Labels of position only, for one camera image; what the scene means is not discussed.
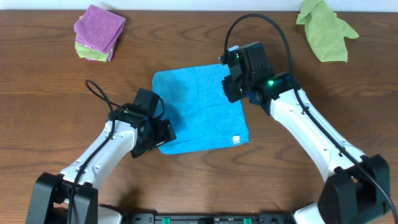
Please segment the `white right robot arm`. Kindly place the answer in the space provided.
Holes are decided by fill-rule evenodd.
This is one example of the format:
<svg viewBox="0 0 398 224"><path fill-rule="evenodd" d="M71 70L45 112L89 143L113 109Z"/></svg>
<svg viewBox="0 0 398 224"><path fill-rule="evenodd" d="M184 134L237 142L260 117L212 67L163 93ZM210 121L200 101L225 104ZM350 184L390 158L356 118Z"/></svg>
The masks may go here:
<svg viewBox="0 0 398 224"><path fill-rule="evenodd" d="M230 48L220 60L229 68L222 81L228 101L249 98L261 106L304 148L325 181L318 201L295 211L293 222L368 223L391 210L387 162L345 140L291 74L275 74L260 42Z"/></svg>

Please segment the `blue microfiber cloth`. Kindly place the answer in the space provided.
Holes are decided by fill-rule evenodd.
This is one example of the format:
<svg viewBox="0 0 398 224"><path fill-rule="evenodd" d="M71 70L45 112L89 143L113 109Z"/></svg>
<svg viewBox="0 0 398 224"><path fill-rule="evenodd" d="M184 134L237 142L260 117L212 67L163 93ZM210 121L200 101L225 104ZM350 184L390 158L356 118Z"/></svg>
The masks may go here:
<svg viewBox="0 0 398 224"><path fill-rule="evenodd" d="M230 103L221 84L226 65L213 64L156 72L153 91L163 102L156 113L169 119L176 139L163 154L183 154L233 147L250 141L241 101Z"/></svg>

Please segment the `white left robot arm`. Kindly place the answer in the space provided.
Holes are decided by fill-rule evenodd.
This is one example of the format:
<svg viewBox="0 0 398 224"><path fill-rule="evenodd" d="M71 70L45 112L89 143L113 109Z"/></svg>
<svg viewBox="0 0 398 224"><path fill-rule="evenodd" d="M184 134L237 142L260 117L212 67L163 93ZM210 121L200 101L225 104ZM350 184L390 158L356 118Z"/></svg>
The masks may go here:
<svg viewBox="0 0 398 224"><path fill-rule="evenodd" d="M175 140L168 119L156 115L163 105L153 91L139 89L133 103L112 110L101 134L59 174L44 172L35 182L27 223L128 223L117 208L101 205L98 192L119 161Z"/></svg>

